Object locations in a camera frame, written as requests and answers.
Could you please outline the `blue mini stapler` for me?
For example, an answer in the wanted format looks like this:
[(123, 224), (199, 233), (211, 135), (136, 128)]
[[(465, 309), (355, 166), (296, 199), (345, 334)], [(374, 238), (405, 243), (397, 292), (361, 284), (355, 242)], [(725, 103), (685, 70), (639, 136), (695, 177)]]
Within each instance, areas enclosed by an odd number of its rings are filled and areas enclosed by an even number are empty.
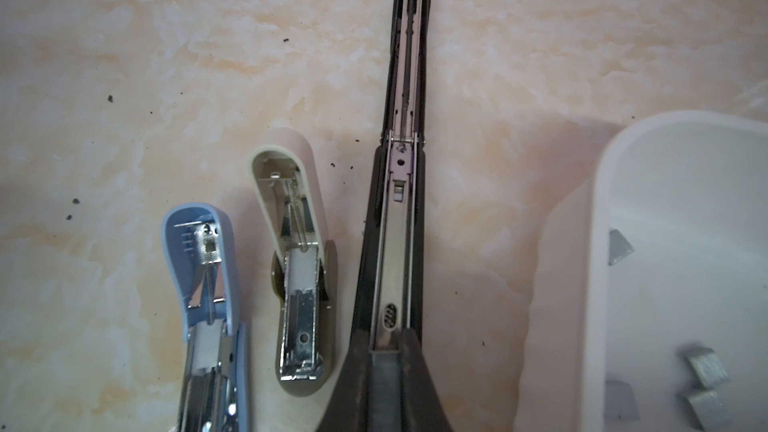
[(247, 431), (247, 331), (230, 219), (206, 203), (177, 206), (163, 220), (162, 245), (186, 343), (177, 429)]

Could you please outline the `black stapler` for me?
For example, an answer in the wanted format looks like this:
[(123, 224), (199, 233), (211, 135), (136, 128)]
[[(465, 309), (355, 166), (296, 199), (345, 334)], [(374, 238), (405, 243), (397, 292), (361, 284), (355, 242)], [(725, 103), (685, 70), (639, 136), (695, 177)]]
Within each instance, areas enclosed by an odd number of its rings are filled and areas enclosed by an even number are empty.
[(383, 126), (352, 319), (372, 350), (398, 349), (406, 329), (422, 332), (430, 9), (431, 0), (393, 0)]

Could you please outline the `white plastic bin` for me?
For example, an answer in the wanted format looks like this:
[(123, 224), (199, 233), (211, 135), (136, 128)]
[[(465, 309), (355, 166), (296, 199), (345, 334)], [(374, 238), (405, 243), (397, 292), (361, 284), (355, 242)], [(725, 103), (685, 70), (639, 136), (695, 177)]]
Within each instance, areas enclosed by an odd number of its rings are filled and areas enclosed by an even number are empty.
[[(609, 231), (635, 251), (608, 265)], [(518, 431), (699, 431), (679, 356), (712, 348), (733, 422), (767, 427), (767, 126), (704, 111), (618, 133), (538, 243)], [(629, 383), (638, 421), (603, 417), (605, 381)]]

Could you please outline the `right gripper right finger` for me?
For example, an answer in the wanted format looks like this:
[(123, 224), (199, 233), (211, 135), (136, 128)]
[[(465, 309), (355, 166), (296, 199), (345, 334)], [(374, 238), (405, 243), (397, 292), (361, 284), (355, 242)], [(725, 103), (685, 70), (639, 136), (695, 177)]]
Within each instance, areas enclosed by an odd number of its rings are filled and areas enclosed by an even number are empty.
[(403, 430), (452, 431), (414, 329), (403, 330), (400, 350)]

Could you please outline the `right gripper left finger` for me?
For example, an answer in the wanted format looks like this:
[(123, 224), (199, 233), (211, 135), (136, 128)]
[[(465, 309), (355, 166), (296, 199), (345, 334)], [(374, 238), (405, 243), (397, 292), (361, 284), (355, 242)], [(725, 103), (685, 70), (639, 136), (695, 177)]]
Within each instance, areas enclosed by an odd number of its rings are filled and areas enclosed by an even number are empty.
[(369, 333), (357, 330), (317, 432), (367, 430), (370, 365)]

